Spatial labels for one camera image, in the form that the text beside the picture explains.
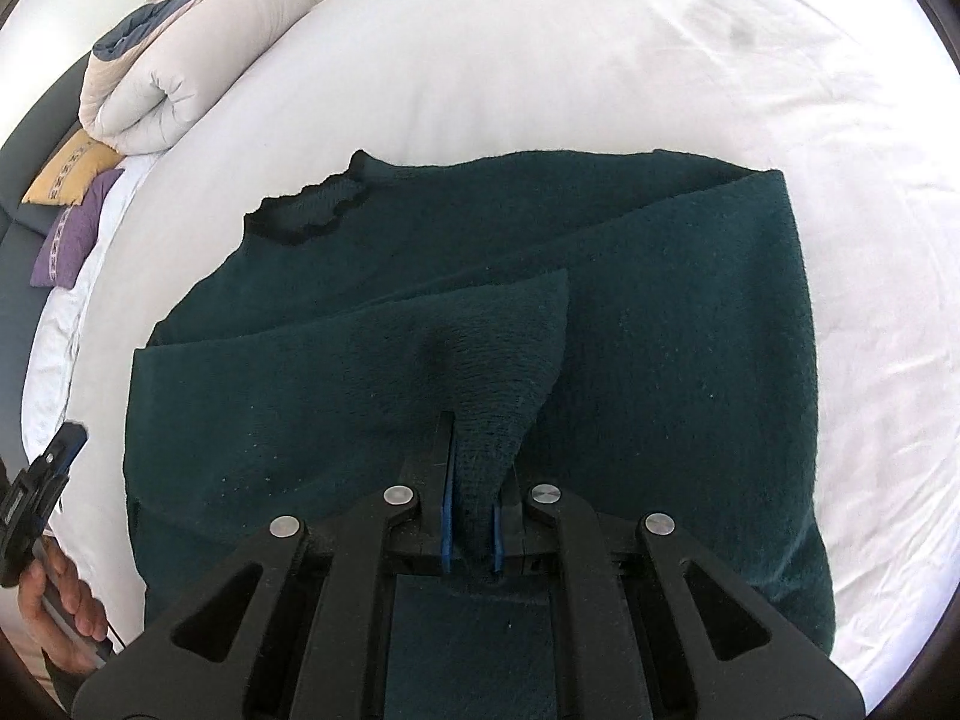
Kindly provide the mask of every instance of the gray headboard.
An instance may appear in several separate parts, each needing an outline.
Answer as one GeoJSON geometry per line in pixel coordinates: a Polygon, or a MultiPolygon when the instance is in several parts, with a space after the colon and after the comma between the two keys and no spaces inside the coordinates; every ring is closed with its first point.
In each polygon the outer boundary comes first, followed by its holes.
{"type": "Polygon", "coordinates": [[[30,273],[59,210],[21,205],[20,199],[77,122],[85,68],[86,56],[37,100],[0,148],[0,458],[11,476],[27,464],[20,402],[34,333],[49,292],[31,287],[30,273]]]}

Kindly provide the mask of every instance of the white fabric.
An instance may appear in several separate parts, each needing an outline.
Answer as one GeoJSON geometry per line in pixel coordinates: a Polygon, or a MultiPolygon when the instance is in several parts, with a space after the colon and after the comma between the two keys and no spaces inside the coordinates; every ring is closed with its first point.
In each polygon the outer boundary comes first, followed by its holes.
{"type": "Polygon", "coordinates": [[[820,378],[833,657],[869,706],[960,579],[960,166],[798,0],[327,0],[160,162],[114,238],[67,413],[90,429],[56,533],[121,635],[142,584],[121,471],[133,349],[239,244],[242,215],[354,149],[452,164],[531,148],[779,167],[820,378]]]}
{"type": "Polygon", "coordinates": [[[88,127],[122,154],[170,148],[313,0],[203,0],[165,30],[88,127]]]}
{"type": "Polygon", "coordinates": [[[120,226],[133,195],[143,179],[160,159],[158,154],[126,157],[117,167],[123,167],[116,183],[104,198],[100,213],[100,228],[97,242],[90,252],[72,290],[55,287],[50,290],[34,346],[30,352],[27,378],[23,386],[23,406],[20,424],[23,433],[23,448],[31,460],[39,457],[49,445],[62,423],[70,396],[73,380],[73,365],[83,331],[90,295],[100,269],[107,256],[107,249],[120,226]]]}

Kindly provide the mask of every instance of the metal bolt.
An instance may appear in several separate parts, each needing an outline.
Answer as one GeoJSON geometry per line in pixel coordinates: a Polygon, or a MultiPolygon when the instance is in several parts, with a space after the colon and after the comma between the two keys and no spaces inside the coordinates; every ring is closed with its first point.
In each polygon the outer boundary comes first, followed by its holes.
{"type": "Polygon", "coordinates": [[[391,506],[403,506],[414,499],[414,491],[406,485],[394,485],[383,491],[383,499],[391,506]]]}
{"type": "Polygon", "coordinates": [[[270,533],[277,538],[290,538],[299,531],[299,519],[290,517],[289,514],[284,517],[277,517],[270,523],[270,533]]]}
{"type": "Polygon", "coordinates": [[[673,517],[669,514],[650,514],[644,525],[650,533],[654,533],[656,536],[669,536],[673,533],[673,529],[677,527],[673,517]]]}
{"type": "Polygon", "coordinates": [[[537,503],[557,503],[560,500],[560,488],[555,485],[537,485],[530,494],[537,503]]]}

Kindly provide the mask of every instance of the pillow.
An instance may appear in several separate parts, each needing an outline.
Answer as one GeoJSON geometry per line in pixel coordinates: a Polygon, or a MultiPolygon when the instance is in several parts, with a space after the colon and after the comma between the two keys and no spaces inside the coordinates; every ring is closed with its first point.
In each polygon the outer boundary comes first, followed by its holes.
{"type": "Polygon", "coordinates": [[[40,171],[23,202],[40,205],[79,205],[90,183],[123,157],[79,130],[40,171]]]}
{"type": "Polygon", "coordinates": [[[104,199],[121,175],[120,169],[100,173],[90,184],[82,204],[67,206],[59,212],[40,247],[30,286],[73,289],[80,268],[96,245],[104,199]]]}

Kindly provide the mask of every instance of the bed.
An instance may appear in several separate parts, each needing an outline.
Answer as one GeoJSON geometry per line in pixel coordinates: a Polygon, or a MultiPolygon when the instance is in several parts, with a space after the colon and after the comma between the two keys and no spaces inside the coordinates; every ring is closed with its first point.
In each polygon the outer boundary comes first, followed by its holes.
{"type": "Polygon", "coordinates": [[[133,349],[238,245],[243,213],[357,148],[395,164],[669,148],[784,171],[817,335],[833,658],[879,704],[960,581],[960,170],[797,0],[327,0],[294,25],[152,167],[83,309],[65,412],[91,439],[53,525],[120,634],[142,626],[121,473],[133,349]]]}

